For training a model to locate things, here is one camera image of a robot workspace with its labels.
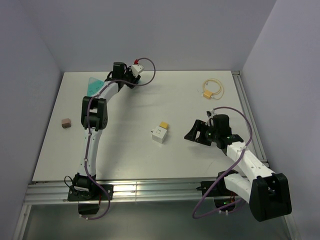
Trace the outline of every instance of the brown cube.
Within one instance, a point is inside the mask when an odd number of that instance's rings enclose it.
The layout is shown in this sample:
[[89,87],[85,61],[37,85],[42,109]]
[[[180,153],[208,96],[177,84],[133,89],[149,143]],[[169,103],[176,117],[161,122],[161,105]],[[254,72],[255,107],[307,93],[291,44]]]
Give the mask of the brown cube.
[[61,120],[61,126],[64,129],[70,128],[71,127],[71,120],[69,118],[65,118]]

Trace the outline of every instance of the white tabletop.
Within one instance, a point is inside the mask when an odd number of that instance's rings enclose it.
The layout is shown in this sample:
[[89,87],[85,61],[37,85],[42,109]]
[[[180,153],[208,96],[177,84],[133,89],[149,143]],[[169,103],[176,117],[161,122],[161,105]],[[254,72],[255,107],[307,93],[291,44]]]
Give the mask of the white tabletop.
[[[33,181],[61,181],[73,176],[82,157],[84,128],[82,99],[90,77],[104,80],[108,72],[66,72],[54,105]],[[152,72],[141,74],[147,82]],[[225,88],[220,100],[202,96],[202,83],[219,79]],[[214,91],[215,83],[207,86]],[[143,87],[124,86],[108,103],[108,125],[103,130],[96,159],[97,179],[135,180],[215,177],[232,165],[232,160],[213,143],[205,146],[184,139],[196,119],[206,121],[206,111],[241,104],[230,71],[158,71],[154,81]],[[228,114],[232,133],[245,141],[249,133],[242,117]],[[72,126],[61,127],[71,119]],[[162,121],[169,124],[163,144],[152,140],[151,130]]]

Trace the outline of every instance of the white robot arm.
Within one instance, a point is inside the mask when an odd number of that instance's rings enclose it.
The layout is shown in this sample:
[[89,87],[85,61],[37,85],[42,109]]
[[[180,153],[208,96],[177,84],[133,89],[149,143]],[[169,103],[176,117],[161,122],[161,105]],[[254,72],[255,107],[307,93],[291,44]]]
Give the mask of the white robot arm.
[[85,96],[83,98],[81,123],[84,127],[84,143],[78,171],[72,180],[75,191],[87,192],[86,195],[89,197],[97,194],[97,186],[88,178],[87,172],[94,180],[96,179],[99,140],[108,123],[107,103],[121,90],[124,84],[131,89],[134,88],[138,84],[141,78],[140,73],[143,70],[144,67],[137,62],[130,67],[127,67],[123,62],[114,62],[111,72],[112,77],[110,77],[111,74],[108,75],[97,96]]
[[[209,187],[210,191],[214,190],[214,194],[210,197],[226,196],[227,192],[237,194],[249,203],[252,215],[259,222],[290,214],[292,207],[286,176],[282,173],[276,174],[266,167],[246,148],[246,144],[239,135],[232,134],[227,115],[211,115],[210,111],[207,114],[209,120],[207,122],[196,120],[184,139],[207,146],[211,146],[212,142],[216,143],[226,156],[238,162],[237,166],[246,176],[243,178],[238,172],[231,170],[232,168],[228,169],[229,172],[219,173],[224,177],[220,176],[220,182],[216,181]],[[208,194],[207,190],[202,191],[202,195],[208,196]]]

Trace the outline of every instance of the teal object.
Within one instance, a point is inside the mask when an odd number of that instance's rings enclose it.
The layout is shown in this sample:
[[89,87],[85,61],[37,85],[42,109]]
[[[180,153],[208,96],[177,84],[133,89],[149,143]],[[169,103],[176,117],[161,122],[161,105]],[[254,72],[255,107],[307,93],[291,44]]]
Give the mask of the teal object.
[[101,81],[99,79],[96,79],[94,77],[89,78],[89,83],[88,83],[88,90],[86,92],[86,95],[91,97],[92,95],[96,94],[102,86],[105,84],[104,81]]

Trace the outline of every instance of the small box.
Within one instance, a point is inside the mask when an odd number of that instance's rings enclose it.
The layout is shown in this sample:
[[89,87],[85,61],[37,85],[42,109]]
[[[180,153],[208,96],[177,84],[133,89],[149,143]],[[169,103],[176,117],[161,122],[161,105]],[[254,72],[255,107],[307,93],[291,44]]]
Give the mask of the small box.
[[65,118],[61,120],[61,126],[64,129],[70,128],[71,127],[71,120],[69,118]]
[[211,91],[205,90],[202,96],[204,96],[206,99],[210,99],[212,94],[213,93]]
[[169,124],[166,123],[166,122],[164,122],[164,121],[162,121],[162,122],[160,123],[159,127],[162,127],[162,128],[164,128],[164,129],[168,129]]
[[156,142],[162,144],[167,135],[167,131],[168,131],[167,129],[161,126],[156,126],[152,132],[152,140],[155,140]]

